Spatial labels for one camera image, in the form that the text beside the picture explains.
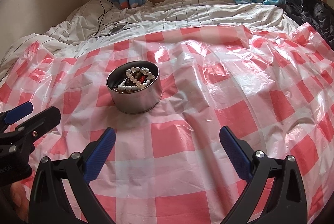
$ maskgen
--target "human hand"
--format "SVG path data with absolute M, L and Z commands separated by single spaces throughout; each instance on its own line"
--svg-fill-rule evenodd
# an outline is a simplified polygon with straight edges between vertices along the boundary
M 17 208 L 15 209 L 18 217 L 28 222 L 28 209 L 29 209 L 29 201 L 27 199 L 25 189 L 20 182 L 14 182 L 10 187 L 10 196 L 12 201 L 15 203 Z

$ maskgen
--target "white blanket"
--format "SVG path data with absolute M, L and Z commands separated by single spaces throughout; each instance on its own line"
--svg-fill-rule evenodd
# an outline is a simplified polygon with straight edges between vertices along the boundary
M 109 10 L 111 3 L 102 1 Z M 120 21 L 127 30 L 115 35 L 94 38 L 99 26 L 97 18 L 103 14 L 99 0 L 91 0 L 44 35 L 31 34 L 17 40 L 6 52 L 0 65 L 0 86 L 22 52 L 33 42 L 43 43 L 57 57 L 78 57 L 85 52 L 147 33 L 181 27 L 243 23 L 252 31 L 282 31 L 289 34 L 298 24 L 288 18 L 281 8 L 262 4 L 233 4 L 233 0 L 166 0 L 152 6 L 132 9 L 112 9 L 104 17 L 97 36 L 107 34 Z

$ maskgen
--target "silver tin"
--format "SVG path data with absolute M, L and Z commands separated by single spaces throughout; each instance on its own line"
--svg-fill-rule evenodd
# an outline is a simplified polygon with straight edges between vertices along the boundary
M 144 89 L 130 93 L 120 93 L 113 91 L 112 88 L 117 85 L 121 78 L 125 78 L 125 72 L 131 67 L 144 67 L 150 69 L 154 74 L 154 81 Z M 155 107 L 162 97 L 162 87 L 160 82 L 160 72 L 158 67 L 149 61 L 132 61 L 126 63 L 109 74 L 106 85 L 110 91 L 111 97 L 118 108 L 126 114 L 140 114 Z

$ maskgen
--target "bed sheet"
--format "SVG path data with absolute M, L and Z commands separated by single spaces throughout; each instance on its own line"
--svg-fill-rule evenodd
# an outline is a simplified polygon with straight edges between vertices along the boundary
M 111 4 L 102 0 L 108 10 Z M 291 33 L 298 24 L 288 18 L 281 8 L 262 4 L 234 5 L 233 0 L 166 0 L 152 6 L 133 9 L 112 9 L 103 23 L 113 25 L 119 21 L 131 23 L 124 30 L 109 37 L 93 38 L 99 26 L 97 18 L 103 13 L 100 2 L 91 0 L 73 11 L 69 17 L 44 35 L 31 34 L 14 43 L 0 65 L 1 80 L 23 51 L 38 40 L 56 57 L 79 57 L 85 52 L 147 33 L 199 25 L 243 23 L 252 31 L 284 31 Z M 106 34 L 106 28 L 99 35 Z
M 25 101 L 34 114 L 61 110 L 60 125 L 35 143 L 33 170 L 42 157 L 69 157 L 113 127 L 115 147 L 90 186 L 118 224 L 220 223 L 245 187 L 219 142 L 225 125 L 254 150 L 296 157 L 310 223 L 334 190 L 333 58 L 308 24 L 290 35 L 243 25 L 173 29 L 72 58 L 35 42 L 0 88 L 0 111 Z M 113 105 L 106 78 L 134 60 L 157 64 L 163 97 L 149 112 L 126 115 Z M 28 194 L 32 180 L 23 182 Z

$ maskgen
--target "screw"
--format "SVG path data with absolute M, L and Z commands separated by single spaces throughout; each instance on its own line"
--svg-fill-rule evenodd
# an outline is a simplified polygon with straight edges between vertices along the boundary
M 79 152 L 73 152 L 71 157 L 72 157 L 72 159 L 78 159 L 80 157 L 80 155 L 81 154 Z
M 263 158 L 263 157 L 264 157 L 264 152 L 262 152 L 262 151 L 257 151 L 257 152 L 255 152 L 255 155 L 256 155 L 258 158 Z
M 49 157 L 47 157 L 47 156 L 44 156 L 44 157 L 41 159 L 41 162 L 42 162 L 42 163 L 46 163 L 47 161 L 49 161 Z
M 12 153 L 12 152 L 16 152 L 16 145 L 11 146 L 11 147 L 9 148 L 8 151 L 9 151 L 10 153 Z
M 294 162 L 296 159 L 295 159 L 294 156 L 289 155 L 289 156 L 288 156 L 288 160 L 289 160 L 290 162 Z

